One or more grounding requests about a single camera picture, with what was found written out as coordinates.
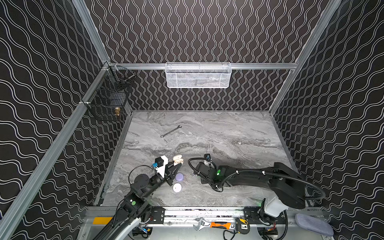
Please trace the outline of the silver wrench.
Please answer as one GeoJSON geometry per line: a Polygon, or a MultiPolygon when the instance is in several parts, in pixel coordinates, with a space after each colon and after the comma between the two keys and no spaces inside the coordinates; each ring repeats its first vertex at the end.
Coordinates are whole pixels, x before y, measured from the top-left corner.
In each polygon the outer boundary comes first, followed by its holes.
{"type": "Polygon", "coordinates": [[[174,129],[168,131],[167,133],[161,135],[160,137],[161,137],[161,138],[164,138],[165,136],[167,136],[167,135],[169,135],[169,134],[171,134],[171,133],[173,133],[173,132],[175,132],[176,130],[181,129],[181,128],[182,128],[182,126],[181,126],[181,125],[178,125],[176,128],[174,128],[174,129]]]}

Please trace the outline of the purple earbud case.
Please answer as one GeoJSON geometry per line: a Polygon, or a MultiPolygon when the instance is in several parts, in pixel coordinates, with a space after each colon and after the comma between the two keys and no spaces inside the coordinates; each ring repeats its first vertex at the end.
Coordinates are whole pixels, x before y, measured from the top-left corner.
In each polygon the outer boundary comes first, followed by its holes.
{"type": "Polygon", "coordinates": [[[182,182],[184,180],[185,176],[182,173],[177,173],[175,175],[175,180],[178,182],[182,182]]]}

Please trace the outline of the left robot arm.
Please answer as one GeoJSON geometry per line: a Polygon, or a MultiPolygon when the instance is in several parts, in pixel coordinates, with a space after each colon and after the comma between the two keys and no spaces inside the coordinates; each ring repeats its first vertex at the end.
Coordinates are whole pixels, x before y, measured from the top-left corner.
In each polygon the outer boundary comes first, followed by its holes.
{"type": "Polygon", "coordinates": [[[153,206],[148,202],[147,197],[164,183],[172,186],[182,165],[182,163],[175,165],[174,162],[164,165],[164,175],[157,171],[152,177],[146,174],[138,175],[131,184],[129,193],[116,208],[112,219],[94,239],[124,240],[134,228],[150,220],[149,211],[153,206]]]}

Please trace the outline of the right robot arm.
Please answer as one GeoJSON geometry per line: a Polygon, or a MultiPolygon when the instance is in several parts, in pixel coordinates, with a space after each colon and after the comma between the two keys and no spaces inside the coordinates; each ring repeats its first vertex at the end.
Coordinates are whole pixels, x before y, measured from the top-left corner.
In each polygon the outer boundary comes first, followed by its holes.
{"type": "Polygon", "coordinates": [[[191,158],[188,165],[202,184],[209,185],[215,192],[224,191],[224,186],[249,186],[272,191],[262,200],[255,220],[270,226],[289,208],[302,210],[306,201],[322,200],[326,197],[320,187],[305,181],[300,174],[283,163],[275,162],[272,167],[262,169],[240,169],[231,166],[217,166],[209,154],[203,158],[191,158]]]}

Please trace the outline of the beige earbud charging case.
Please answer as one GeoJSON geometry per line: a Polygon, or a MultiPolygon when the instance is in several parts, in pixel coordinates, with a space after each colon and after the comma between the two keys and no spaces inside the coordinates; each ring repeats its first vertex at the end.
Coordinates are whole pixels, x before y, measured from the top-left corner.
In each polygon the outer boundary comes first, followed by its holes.
{"type": "Polygon", "coordinates": [[[174,166],[175,165],[178,165],[178,164],[183,164],[184,163],[184,159],[183,159],[183,156],[182,155],[176,155],[173,157],[173,161],[174,161],[174,166]]]}

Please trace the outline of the black tape measure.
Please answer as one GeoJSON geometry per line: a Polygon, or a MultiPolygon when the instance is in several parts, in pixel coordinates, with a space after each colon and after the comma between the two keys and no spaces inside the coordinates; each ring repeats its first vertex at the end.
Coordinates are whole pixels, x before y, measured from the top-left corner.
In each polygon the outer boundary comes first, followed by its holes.
{"type": "Polygon", "coordinates": [[[250,232],[250,224],[247,220],[236,218],[236,232],[238,234],[246,235],[250,232]]]}

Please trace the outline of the white round earbud case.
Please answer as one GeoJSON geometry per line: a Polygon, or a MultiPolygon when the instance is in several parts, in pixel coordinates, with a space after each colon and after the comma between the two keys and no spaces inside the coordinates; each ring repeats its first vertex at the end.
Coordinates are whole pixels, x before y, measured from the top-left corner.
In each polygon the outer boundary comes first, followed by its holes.
{"type": "Polygon", "coordinates": [[[174,191],[175,193],[179,193],[179,192],[181,192],[181,191],[182,191],[182,185],[181,185],[180,183],[175,183],[175,184],[173,185],[173,191],[174,191]]]}

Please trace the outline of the white mesh basket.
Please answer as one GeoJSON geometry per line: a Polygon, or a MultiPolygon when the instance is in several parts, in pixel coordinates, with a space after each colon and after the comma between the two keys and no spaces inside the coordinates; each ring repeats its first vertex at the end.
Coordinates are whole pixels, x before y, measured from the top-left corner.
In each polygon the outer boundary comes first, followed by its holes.
{"type": "Polygon", "coordinates": [[[167,87],[171,89],[226,89],[232,65],[227,62],[167,62],[165,74],[167,87]]]}

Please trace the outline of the grey cloth pad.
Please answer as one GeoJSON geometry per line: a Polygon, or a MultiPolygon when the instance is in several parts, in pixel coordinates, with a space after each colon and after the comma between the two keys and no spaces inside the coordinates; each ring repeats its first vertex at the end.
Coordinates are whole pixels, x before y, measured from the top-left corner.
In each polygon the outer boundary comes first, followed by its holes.
{"type": "Polygon", "coordinates": [[[304,214],[296,214],[295,220],[302,229],[327,237],[334,236],[334,230],[331,225],[323,220],[304,214]]]}

